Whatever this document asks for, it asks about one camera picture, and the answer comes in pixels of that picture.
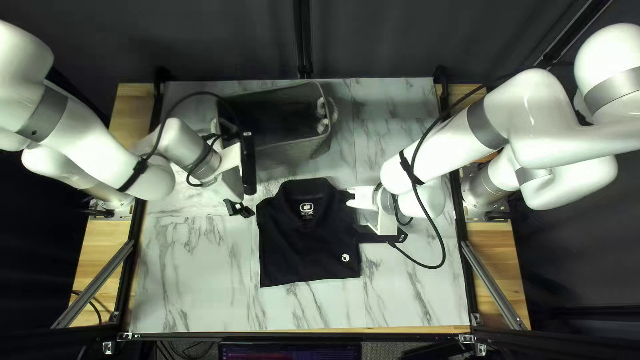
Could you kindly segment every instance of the black metal pole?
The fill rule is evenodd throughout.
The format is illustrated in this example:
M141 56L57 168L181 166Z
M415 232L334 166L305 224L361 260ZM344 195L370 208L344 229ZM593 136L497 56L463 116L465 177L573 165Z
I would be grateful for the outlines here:
M131 253L122 262L122 271L120 272L120 282L118 283L118 292L116 293L116 302L113 306L115 318L110 319L118 324L118 331L124 331L125 319L129 312L129 299L131 298L131 286L136 270L136 262L138 260L138 251L140 249L140 238L142 236L142 225L145 219L145 210L147 201L136 199L131 216L131 225L129 226L129 241L133 241Z
M293 27L296 34L298 77L314 77L311 61L311 4L310 0L293 0Z
M473 333L477 343L533 354L535 359L637 359L640 354L640 343L633 340L484 327Z
M462 253L461 242L468 241L467 222L465 212L462 208L462 192L460 191L460 174L458 170L449 172L449 182L451 183L451 197L453 200L453 210L456 214L456 235L458 237L458 252L462 262L462 275L465 280L465 295L470 313L478 312L476 300L476 287L474 285L473 269L471 264Z

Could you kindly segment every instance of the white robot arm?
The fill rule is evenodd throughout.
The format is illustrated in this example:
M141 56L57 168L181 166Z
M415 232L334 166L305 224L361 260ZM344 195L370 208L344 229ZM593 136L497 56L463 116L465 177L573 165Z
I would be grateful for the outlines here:
M603 188L618 172L613 155L640 149L640 27L615 24L597 31L580 48L574 73L579 88L575 107L593 126L579 124L551 73L525 70L436 126L417 151L415 176L429 183L504 148L463 183L467 203L490 209L496 200L520 190L527 205L543 210ZM406 159L417 144L403 149ZM399 154L383 164L380 179L398 199L413 196ZM420 198L429 208L442 196L430 192ZM415 204L399 203L400 213L424 217L416 210ZM432 216L438 215L436 207Z
M168 160L187 171L196 167L192 176L203 185L239 165L238 146L228 149L222 161L176 118L166 121L158 150L149 159L129 152L92 110L45 80L52 64L53 53L42 41L0 21L0 149L26 148L22 160L31 171L82 189L113 208L132 197L156 200L171 193L175 176ZM159 135L158 130L151 134L152 141ZM241 201L242 184L234 185L227 184L230 198Z

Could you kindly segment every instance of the wooden table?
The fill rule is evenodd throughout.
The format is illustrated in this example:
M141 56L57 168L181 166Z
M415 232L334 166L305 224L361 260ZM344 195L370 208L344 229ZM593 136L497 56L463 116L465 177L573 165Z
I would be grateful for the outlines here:
M459 99L477 85L450 85L449 101L452 103ZM437 94L440 95L440 85L436 85ZM460 104L455 111L459 111L469 104L484 96L482 90ZM109 131L126 148L131 146L148 134L149 120L153 106L153 91L150 84L121 84L118 86L116 101L111 117ZM488 161L492 156L483 158ZM83 248L76 270L74 290L83 290L95 277L104 264L124 244L129 234L129 222L89 220L84 236ZM518 266L513 233L510 223L469 223L467 224L469 242L483 260L485 266L496 280L507 299L515 310L529 325L529 314L522 289L522 279ZM107 308L113 309L118 290L118 268L111 278L96 294ZM489 295L482 282L474 275L476 298L480 315L486 325L505 327L500 312ZM110 311L100 309L103 321L108 319ZM87 305L83 312L76 318L72 326L96 325L97 317L94 310ZM467 325L448 326L422 326L422 327L378 327L357 329L314 329L298 332L468 332Z

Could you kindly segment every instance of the dark backdrop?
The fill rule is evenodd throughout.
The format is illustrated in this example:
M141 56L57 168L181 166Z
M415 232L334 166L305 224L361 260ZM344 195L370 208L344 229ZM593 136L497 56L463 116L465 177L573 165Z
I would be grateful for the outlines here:
M614 0L564 56L573 62L588 36L618 22L640 25L640 2ZM571 100L572 66L554 67ZM640 306L640 151L617 155L618 176L604 189L548 211L530 210L519 197L514 230L532 326L640 339L640 323L568 321L555 307Z
M540 54L586 0L312 0L317 78L479 82ZM0 19L41 38L104 112L119 81L295 78L292 0L5 1Z
M441 64L453 82L482 82L532 64L585 2L313 0L315 74L430 76ZM571 61L585 36L606 24L638 23L636 4L616 0L563 60ZM49 45L56 68L107 114L119 81L150 81L159 65L193 80L297 75L291 0L5 1L0 19ZM571 70L554 68L572 97ZM640 176L634 166L638 156L620 157L616 182L580 204L549 212L516 204L518 250L531 308L613 299L637 303L639 286L628 273L638 270L629 255L639 247L633 221L640 200L633 191ZM10 283L3 309L38 307L23 324L45 326L68 300L85 218L60 210L78 205L75 190L26 172L19 155L3 154L0 165L11 175L0 177L0 186L10 189L10 202L18 205L3 215L0 236L10 241L5 242L0 280L4 284L15 274L27 274L24 282ZM70 203L61 207L66 199ZM55 211L46 212L45 202ZM576 211L580 206L586 210ZM35 221L41 227L29 226ZM549 255L556 251L558 256ZM572 295L563 298L563 292Z

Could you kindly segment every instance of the black cable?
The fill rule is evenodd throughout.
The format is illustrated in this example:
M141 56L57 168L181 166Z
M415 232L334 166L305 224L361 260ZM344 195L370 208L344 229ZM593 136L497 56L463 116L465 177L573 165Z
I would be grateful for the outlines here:
M193 166L191 166L191 169L189 169L189 172L187 172L187 184L189 184L190 186L202 186L202 183L200 184L194 184L191 182L191 180L189 180L191 178L191 174L193 173L193 171L196 169L196 167L199 167L200 164L202 164L203 161L205 161L207 159L207 157L209 157L209 154L211 153L211 151L213 151L213 144L216 143L216 141L218 141L218 139L220 139L222 137L222 135L216 134L216 137L213 138L213 141L211 142L211 145L209 146L209 149L207 150L207 152L204 153L204 155L202 155L198 160L196 160L196 162L193 164Z
M78 357L76 358L76 360L82 359L82 355L84 355L85 351L86 351L86 345L83 345L82 349L80 349L80 353L78 354Z
M71 293L74 294L75 296L80 296L80 291L71 290ZM98 325L102 325L102 315L100 315L100 311L98 310L98 307L91 300L89 300L89 305L91 305L91 307L95 311L95 314L98 315Z
M200 344L202 344L203 341L196 341L194 344L189 345L188 347L186 347L184 350L182 351L178 351L176 350L176 348L173 346L173 344L171 343L171 341L169 341L169 347L171 348L171 350L178 355L179 357L185 359L185 360L197 360L200 359L201 357L203 357L204 355L207 355L209 353L209 351L211 350L211 348L213 347L214 343L212 342L211 344L209 344L209 347L207 348L207 350L205 350L204 352L202 352L199 355L189 355L186 353L187 350L196 347Z
M394 203L394 215L396 216L396 222L398 223L398 225L401 225L401 226L409 225L413 221L413 218L409 218L409 220L407 220L406 222L401 222L400 218L398 217L398 195L392 194L391 201Z
M169 109L169 111L166 112L166 116L163 117L162 121L160 122L160 127L158 128L158 136L156 137L156 142L154 143L154 146L151 148L151 151L144 157L145 161L148 161L157 151L158 146L160 145L160 139L162 137L162 133L164 131L164 125L166 124L166 119L169 118L171 116L171 114L175 111L175 109L182 104L184 101L192 98L192 97L196 97L199 95L208 95L208 96L213 96L215 98L217 98L220 103L222 103L222 105L224 105L224 107L227 108L227 110L229 111L229 113L233 116L233 120L236 122L236 125L238 125L238 117L236 116L236 114L234 113L231 105L229 105L228 101L214 93L214 92L210 92L210 91L198 91L198 92L193 92L189 95L184 96L183 98L181 98L180 100L176 101L171 108Z
M387 242L391 247L393 247L396 250L398 250L402 255L404 255L410 261L414 262L416 265L419 265L419 266L421 266L423 268L427 268L427 269L437 269L437 268L440 268L444 264L444 262L445 262L445 260L447 258L447 253L445 251L444 242L442 241L442 236L440 235L440 231L438 231L438 227L433 222L433 219L431 218L431 216L427 212L427 209L424 207L424 204L422 203L422 200L420 199L420 196L418 195L417 184L415 183L415 180L414 180L416 178L415 173L413 172L413 168L415 167L415 159L416 159L416 156L418 154L418 151L420 150L420 147L422 146L422 143L424 142L424 139L427 138L427 136L430 134L431 130L433 130L433 128L440 121L442 121L447 116L447 114L449 114L451 112L451 110L453 110L453 108L455 108L456 106L461 104L464 100L467 100L471 95L475 94L476 92L482 90L485 87L488 88L489 86L492 86L492 85L496 84L498 81L500 81L500 80L502 80L504 78L510 78L511 76L514 76L515 74L518 74L519 72L524 71L524 70L526 70L526 69L516 69L516 70L514 70L514 71L512 71L512 72L510 72L508 74L505 74L505 75L502 75L502 76L499 76L499 77L495 78L493 81L491 81L490 83L488 83L486 85L482 84L482 85L479 85L479 86L475 87L473 90L471 90L470 92L466 93L465 95L460 97L458 100L456 100L445 111L441 112L441 114L431 123L431 125L429 125L429 127L424 132L424 134L422 134L422 136L420 137L420 140L418 140L418 144L416 144L415 149L413 150L413 154L411 156L411 163L409 165L409 171L406 171L406 173L407 173L407 176L409 177L409 181L411 181L411 188L413 190L413 194L415 195L415 199L418 201L418 205L420 205L420 209L422 209L422 212L427 217L427 220L429 220L429 224L431 224L431 227L433 228L433 231L436 233L436 237L438 238L438 242L440 243L440 250L442 251L442 260L440 260L439 264L437 264L437 265L425 265L425 264L420 263L419 261L413 259L407 253L402 251L402 249L397 247L397 245L395 243L391 243L389 241Z
M171 352L169 351L169 349L166 348L166 344L163 341L158 341L160 343L160 345L162 345L162 347L164 348L164 350L166 351L166 355L164 354L164 351L162 351L162 349L160 349L160 351L163 353L163 356L165 358L171 358L171 360L175 360L175 357L173 357L173 355L171 355ZM173 348L173 346L171 345L171 341L169 341L169 346L171 348Z

